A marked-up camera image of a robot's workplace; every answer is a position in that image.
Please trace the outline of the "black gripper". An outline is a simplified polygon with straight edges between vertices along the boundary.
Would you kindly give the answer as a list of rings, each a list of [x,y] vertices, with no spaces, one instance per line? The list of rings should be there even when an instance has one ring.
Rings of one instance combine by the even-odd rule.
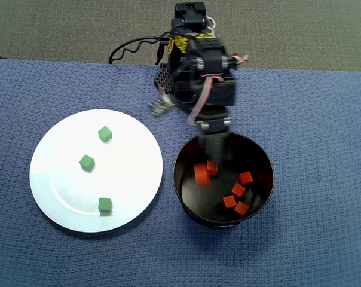
[[[227,108],[235,104],[236,85],[237,81],[233,76],[222,74],[203,75],[200,80],[191,82],[191,124],[199,124],[206,133],[217,133],[200,133],[198,136],[200,148],[216,164],[224,156],[229,133],[223,131],[230,125]]]

